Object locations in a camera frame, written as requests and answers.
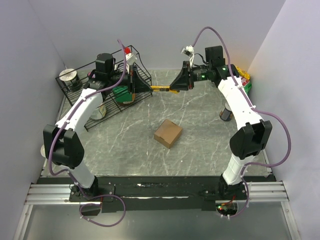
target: yellow object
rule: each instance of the yellow object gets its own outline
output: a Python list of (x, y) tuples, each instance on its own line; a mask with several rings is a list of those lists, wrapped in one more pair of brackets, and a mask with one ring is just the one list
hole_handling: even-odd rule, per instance
[(172, 90), (170, 86), (150, 86), (154, 92), (171, 92), (174, 94), (178, 94), (179, 90)]
[(241, 77), (250, 80), (250, 74), (247, 73), (246, 71), (242, 70), (240, 67), (235, 66), (235, 68), (238, 70), (239, 74)]

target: brown box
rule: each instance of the brown box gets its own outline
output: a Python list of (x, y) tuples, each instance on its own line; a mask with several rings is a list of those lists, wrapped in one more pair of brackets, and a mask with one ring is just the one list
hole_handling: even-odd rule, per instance
[(154, 133), (154, 139), (170, 149), (182, 133), (182, 127), (166, 119)]

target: white wall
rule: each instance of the white wall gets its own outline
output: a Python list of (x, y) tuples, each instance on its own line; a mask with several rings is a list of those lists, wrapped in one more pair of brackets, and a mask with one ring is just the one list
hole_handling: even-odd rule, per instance
[[(211, 26), (225, 39), (235, 64), (248, 69), (285, 0), (30, 0), (68, 67), (134, 45), (150, 69), (181, 69), (182, 46)], [(205, 32), (196, 45), (220, 45)]]
[(0, 1), (0, 32), (0, 239), (11, 240), (44, 163), (42, 130), (57, 116), (64, 65), (28, 1)]
[[(285, 183), (304, 240), (320, 239), (319, 9), (318, 0), (286, 0), (249, 68), (252, 101), (281, 116), (291, 133), (291, 155), (274, 171)], [(274, 122), (266, 149), (272, 163), (287, 149)]]

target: dish rack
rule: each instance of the dish rack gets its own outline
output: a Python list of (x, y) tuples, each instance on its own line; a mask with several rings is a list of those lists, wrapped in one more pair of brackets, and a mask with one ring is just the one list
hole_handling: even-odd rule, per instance
[[(131, 52), (133, 54), (135, 54), (138, 58), (139, 63), (142, 65), (142, 68), (135, 62), (134, 65), (137, 67), (138, 73), (140, 74), (140, 76), (143, 78), (143, 80), (145, 82), (147, 82), (149, 85), (152, 85), (152, 79), (151, 79), (151, 75), (148, 72), (148, 70), (146, 69), (146, 67), (144, 66), (143, 62), (141, 61), (141, 56), (140, 53), (137, 51), (137, 49), (132, 46), (129, 45), (128, 48), (131, 49)], [(114, 58), (119, 57), (119, 58), (123, 58), (123, 56), (121, 55), (122, 50), (118, 50), (115, 51), (113, 53), (111, 53), (113, 55)], [(120, 60), (118, 62), (116, 62), (115, 64), (120, 64), (121, 62), (123, 62), (124, 60)], [(81, 67), (78, 67), (76, 69), (74, 69), (74, 71), (81, 71), (84, 70), (86, 67), (90, 67), (90, 65), (94, 67), (94, 63), (95, 61), (92, 61), (86, 65), (83, 65)], [(120, 64), (119, 65), (119, 69), (121, 71), (123, 71), (124, 69), (124, 65)], [(63, 94), (65, 95), (65, 98), (67, 99), (67, 101), (70, 103), (70, 108), (76, 103), (76, 101), (78, 100), (79, 96), (81, 95), (82, 90), (84, 89), (84, 85), (86, 84), (86, 82), (89, 80), (87, 74), (85, 75), (85, 77), (79, 78), (79, 80), (77, 80), (76, 82), (74, 82), (74, 85), (67, 85), (64, 81), (61, 81), (59, 79), (59, 76), (57, 76), (55, 78), (57, 84), (59, 85), (59, 88), (61, 89), (61, 91), (63, 92)], [(109, 118), (121, 113), (122, 111), (132, 107), (133, 105), (141, 102), (142, 100), (151, 97), (152, 93), (151, 92), (140, 92), (140, 93), (136, 93), (135, 94), (135, 99), (133, 101), (133, 103), (131, 103), (130, 105), (119, 105), (116, 102), (116, 98), (121, 97), (122, 95), (127, 94), (126, 91), (120, 92), (120, 93), (114, 93), (113, 91), (110, 92), (110, 94), (106, 97), (106, 99), (104, 100), (104, 102), (102, 103), (105, 108), (106, 108), (106, 114), (103, 118), (99, 119), (99, 120), (94, 120), (89, 118), (89, 120), (86, 122), (86, 124), (84, 125), (84, 128), (88, 131), (90, 128), (93, 128), (94, 126), (108, 120)]]

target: gray marble surface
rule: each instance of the gray marble surface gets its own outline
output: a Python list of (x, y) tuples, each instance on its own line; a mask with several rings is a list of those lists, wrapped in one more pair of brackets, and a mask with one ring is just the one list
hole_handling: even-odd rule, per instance
[[(152, 70), (153, 85), (169, 85), (179, 70)], [(210, 82), (179, 94), (155, 92), (152, 97), (80, 134), (84, 161), (97, 176), (218, 176), (231, 157), (230, 137), (236, 122), (219, 118), (225, 98)], [(66, 102), (62, 116), (69, 109)], [(171, 149), (154, 140), (165, 120), (180, 125), (182, 135)], [(262, 153), (256, 157), (264, 163)], [(42, 173), (49, 176), (48, 166)], [(266, 176), (265, 167), (250, 166), (247, 175)]]

